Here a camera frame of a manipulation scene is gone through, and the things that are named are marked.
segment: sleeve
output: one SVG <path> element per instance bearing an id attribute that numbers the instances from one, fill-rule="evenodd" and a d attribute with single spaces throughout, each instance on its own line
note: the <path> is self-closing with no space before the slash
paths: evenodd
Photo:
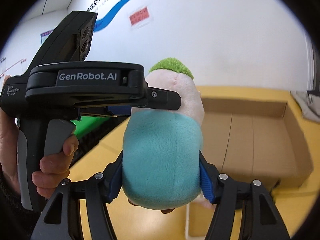
<path id="1" fill-rule="evenodd" d="M 39 216 L 40 213 L 22 207 L 20 195 L 9 187 L 0 166 L 1 239 L 29 240 Z"/>

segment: yellow table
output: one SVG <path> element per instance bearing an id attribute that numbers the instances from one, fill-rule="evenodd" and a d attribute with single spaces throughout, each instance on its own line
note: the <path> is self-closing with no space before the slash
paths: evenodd
<path id="1" fill-rule="evenodd" d="M 320 189 L 320 125 L 302 118 L 301 110 L 288 91 L 241 88 L 241 87 L 198 87 L 203 98 L 242 98 L 263 101 L 286 101 L 305 133 L 306 141 L 314 162 L 314 171 L 300 188 L 274 190 L 276 206 L 279 209 L 290 235 L 298 229 L 312 207 Z M 112 131 L 100 141 L 91 152 L 71 169 L 72 181 L 88 179 L 101 172 L 108 163 L 114 162 L 122 150 L 123 133 L 127 122 Z M 81 216 L 86 240 L 91 239 L 85 212 L 85 201 L 81 202 Z M 128 203 L 123 191 L 108 205 L 109 214 L 119 240 L 183 240 L 185 228 L 185 207 L 170 214 L 135 207 Z M 241 213 L 235 217 L 232 239 L 238 239 Z M 207 225 L 202 223 L 197 234 L 203 235 Z"/>

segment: teal plush body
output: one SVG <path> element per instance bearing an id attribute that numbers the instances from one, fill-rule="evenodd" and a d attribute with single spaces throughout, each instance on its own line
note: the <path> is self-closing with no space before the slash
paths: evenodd
<path id="1" fill-rule="evenodd" d="M 201 192 L 201 126 L 176 112 L 131 115 L 124 134 L 123 190 L 136 205 L 164 210 L 183 206 Z"/>

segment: cardboard box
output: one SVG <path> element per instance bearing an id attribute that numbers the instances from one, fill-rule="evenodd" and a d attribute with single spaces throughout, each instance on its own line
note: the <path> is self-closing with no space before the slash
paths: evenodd
<path id="1" fill-rule="evenodd" d="M 266 188 L 299 187 L 313 171 L 304 134 L 286 102 L 203 98 L 203 155 L 221 173 Z"/>

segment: human hand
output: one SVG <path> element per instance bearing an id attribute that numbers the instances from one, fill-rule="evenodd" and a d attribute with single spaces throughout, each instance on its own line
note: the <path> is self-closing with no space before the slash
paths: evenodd
<path id="1" fill-rule="evenodd" d="M 133 206 L 136 206 L 136 207 L 139 206 L 139 205 L 137 205 L 137 204 L 134 204 L 130 199 L 128 199 L 128 202 L 129 202 L 131 205 L 133 205 Z M 169 213 L 171 213 L 173 210 L 174 210 L 174 208 L 171 208 L 171 209 L 163 209 L 163 210 L 161 210 L 161 212 L 162 212 L 163 214 L 169 214 Z"/>
<path id="2" fill-rule="evenodd" d="M 4 78 L 4 84 L 10 76 Z M 0 163 L 6 182 L 18 194 L 20 186 L 17 169 L 17 141 L 19 128 L 15 119 L 9 117 L 0 109 Z M 50 198 L 61 180 L 70 174 L 74 152 L 79 142 L 75 135 L 70 136 L 63 144 L 62 152 L 45 156 L 40 161 L 40 171 L 32 174 L 32 181 L 37 186 L 37 192 Z"/>

